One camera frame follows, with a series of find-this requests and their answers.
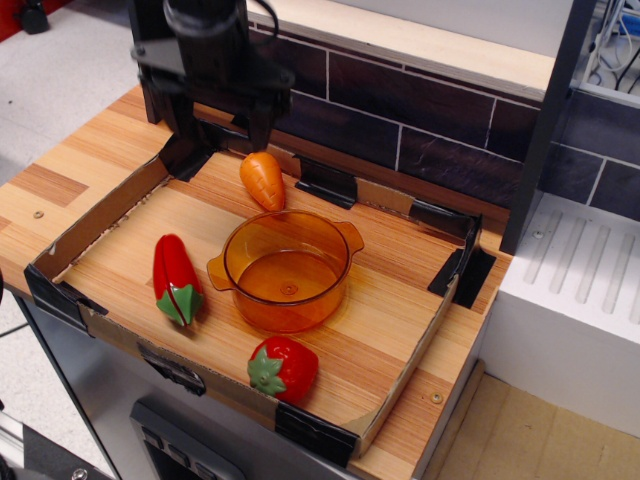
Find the wooden surface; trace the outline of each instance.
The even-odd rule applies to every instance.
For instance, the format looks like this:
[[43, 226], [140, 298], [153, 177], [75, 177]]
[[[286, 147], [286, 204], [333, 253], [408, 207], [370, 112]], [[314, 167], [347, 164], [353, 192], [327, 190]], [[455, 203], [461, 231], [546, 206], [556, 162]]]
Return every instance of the wooden surface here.
[[[135, 168], [152, 158], [169, 135], [165, 126], [147, 123], [140, 90], [134, 89], [0, 188], [0, 268], [10, 289], [28, 297], [22, 273], [26, 265]], [[155, 192], [107, 236], [107, 241], [99, 242], [67, 272], [65, 280], [127, 327], [169, 349], [190, 351], [190, 357], [244, 380], [244, 362], [238, 361], [238, 355], [242, 352], [246, 356], [260, 334], [233, 311], [229, 292], [213, 290], [204, 275], [204, 265], [220, 253], [229, 229], [258, 210], [238, 186], [234, 173], [238, 159], [219, 157], [220, 161], [209, 162], [188, 185], [172, 182]], [[366, 244], [354, 258], [350, 298], [341, 312], [325, 327], [306, 339], [302, 337], [319, 350], [324, 372], [303, 407], [332, 416], [338, 424], [349, 423], [375, 408], [415, 341], [413, 335], [424, 328], [425, 319], [439, 304], [439, 299], [424, 288], [454, 246], [370, 207], [357, 205], [349, 212], [337, 209], [291, 188], [292, 181], [287, 179], [290, 207], [352, 221]], [[233, 193], [218, 195], [215, 187], [225, 184]], [[178, 203], [173, 201], [176, 198], [180, 199]], [[35, 218], [36, 211], [44, 215]], [[189, 334], [168, 324], [155, 307], [150, 307], [152, 249], [167, 223], [184, 236], [207, 294], [204, 320], [198, 321]], [[148, 231], [139, 228], [143, 224]], [[487, 235], [483, 242], [487, 249], [493, 249], [499, 239]], [[362, 458], [353, 460], [350, 469], [379, 479], [411, 477], [508, 266], [507, 256], [498, 257], [473, 308], [452, 306], [372, 447]], [[364, 317], [351, 315], [354, 311]], [[394, 324], [397, 332], [392, 341], [384, 330], [372, 326], [372, 320], [375, 325], [388, 325], [392, 322], [390, 315], [397, 318], [393, 322], [402, 325], [397, 328]], [[232, 342], [222, 340], [231, 333]], [[349, 349], [334, 344], [347, 340], [355, 342], [348, 343]], [[357, 349], [351, 350], [354, 344]], [[211, 346], [222, 348], [225, 354], [214, 358]], [[380, 368], [371, 372], [370, 362]], [[353, 378], [354, 373], [362, 377], [360, 383], [340, 383]], [[348, 401], [329, 394], [336, 382]], [[433, 393], [442, 395], [444, 402], [432, 402]]]
[[[282, 29], [507, 94], [542, 101], [554, 57], [329, 0], [272, 0]], [[255, 3], [250, 19], [271, 25]]]

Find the pot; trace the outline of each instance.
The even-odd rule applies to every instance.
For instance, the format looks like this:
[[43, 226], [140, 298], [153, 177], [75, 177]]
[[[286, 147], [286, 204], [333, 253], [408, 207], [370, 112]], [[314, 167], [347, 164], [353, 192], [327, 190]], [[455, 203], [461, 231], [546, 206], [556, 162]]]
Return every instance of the pot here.
[[314, 327], [340, 305], [353, 255], [364, 248], [348, 222], [300, 210], [253, 217], [227, 239], [207, 271], [217, 290], [233, 290], [256, 328], [295, 333]]

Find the toy red pepper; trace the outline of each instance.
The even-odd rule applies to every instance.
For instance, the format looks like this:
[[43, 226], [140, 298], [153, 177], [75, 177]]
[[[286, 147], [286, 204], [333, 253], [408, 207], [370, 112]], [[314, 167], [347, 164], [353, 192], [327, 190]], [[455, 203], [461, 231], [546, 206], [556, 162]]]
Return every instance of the toy red pepper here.
[[287, 337], [271, 337], [256, 347], [247, 372], [252, 387], [279, 400], [296, 403], [318, 372], [318, 356]]
[[204, 301], [200, 281], [180, 237], [164, 235], [153, 259], [156, 305], [178, 325], [190, 325]]

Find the orange carrot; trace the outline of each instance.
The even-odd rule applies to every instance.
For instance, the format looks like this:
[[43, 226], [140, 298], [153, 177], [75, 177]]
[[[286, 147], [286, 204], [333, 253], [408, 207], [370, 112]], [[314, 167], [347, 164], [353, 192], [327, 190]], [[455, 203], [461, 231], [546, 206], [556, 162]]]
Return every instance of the orange carrot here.
[[250, 153], [240, 165], [240, 179], [253, 199], [270, 212], [284, 208], [280, 165], [267, 152]]

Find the dark tile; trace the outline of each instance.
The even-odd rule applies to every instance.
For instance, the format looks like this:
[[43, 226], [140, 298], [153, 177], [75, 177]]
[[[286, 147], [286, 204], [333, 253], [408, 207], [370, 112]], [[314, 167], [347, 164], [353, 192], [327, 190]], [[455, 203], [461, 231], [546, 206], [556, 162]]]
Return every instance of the dark tile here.
[[493, 98], [335, 53], [329, 89], [332, 102], [484, 147]]
[[398, 126], [305, 95], [276, 129], [388, 168], [395, 168]]
[[523, 165], [409, 128], [402, 130], [401, 172], [509, 207]]
[[562, 143], [640, 165], [640, 109], [576, 92]]
[[542, 107], [542, 101], [541, 100], [532, 100], [530, 98], [520, 97], [518, 95], [513, 95], [513, 94], [509, 94], [509, 93], [504, 93], [504, 92], [501, 92], [500, 90], [496, 90], [494, 88], [488, 88], [488, 87], [483, 87], [481, 85], [476, 85], [476, 84], [473, 84], [473, 83], [464, 82], [462, 80], [458, 80], [457, 78], [446, 77], [444, 75], [439, 75], [437, 73], [433, 73], [433, 72], [429, 72], [427, 70], [423, 70], [421, 68], [406, 67], [405, 70], [407, 72], [417, 73], [419, 75], [424, 75], [426, 77], [433, 78], [433, 79], [436, 79], [436, 80], [443, 80], [445, 82], [450, 82], [450, 83], [452, 83], [454, 85], [458, 85], [458, 86], [461, 86], [461, 87], [470, 88], [472, 90], [476, 90], [477, 92], [488, 93], [489, 95], [492, 95], [492, 96], [495, 96], [495, 97], [498, 97], [498, 98], [502, 98], [504, 100], [511, 100], [513, 102], [522, 103], [524, 105], [529, 105], [530, 107], [533, 107], [533, 108], [540, 109]]
[[487, 150], [524, 162], [539, 111], [498, 100], [491, 119]]
[[540, 177], [539, 188], [586, 204], [602, 162], [602, 158], [595, 155], [555, 145]]
[[591, 205], [640, 221], [640, 169], [607, 162]]
[[[270, 33], [250, 31], [253, 43], [263, 42]], [[267, 58], [292, 70], [296, 75], [295, 90], [326, 98], [327, 96], [327, 52], [320, 48], [303, 45], [278, 37], [258, 47]]]

